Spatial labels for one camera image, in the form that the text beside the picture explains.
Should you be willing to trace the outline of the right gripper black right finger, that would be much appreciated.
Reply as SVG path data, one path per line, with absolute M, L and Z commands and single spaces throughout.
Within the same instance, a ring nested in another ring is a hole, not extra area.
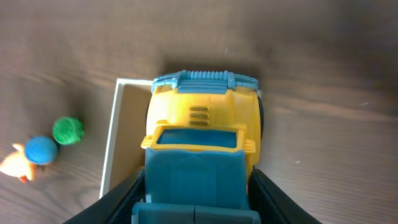
M 262 224 L 321 224 L 257 168 L 249 178 L 248 200 Z

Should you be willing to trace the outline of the yellow grey toy truck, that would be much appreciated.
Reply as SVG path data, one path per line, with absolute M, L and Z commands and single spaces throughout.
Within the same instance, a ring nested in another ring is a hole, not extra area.
M 152 82 L 146 115 L 145 199 L 133 223 L 259 223 L 248 179 L 264 115 L 258 81 L 182 70 Z

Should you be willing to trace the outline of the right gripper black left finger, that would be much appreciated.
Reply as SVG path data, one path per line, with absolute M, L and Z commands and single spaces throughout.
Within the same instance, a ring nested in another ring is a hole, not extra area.
M 65 224 L 131 223 L 132 208 L 145 200 L 144 170 L 130 175 Z

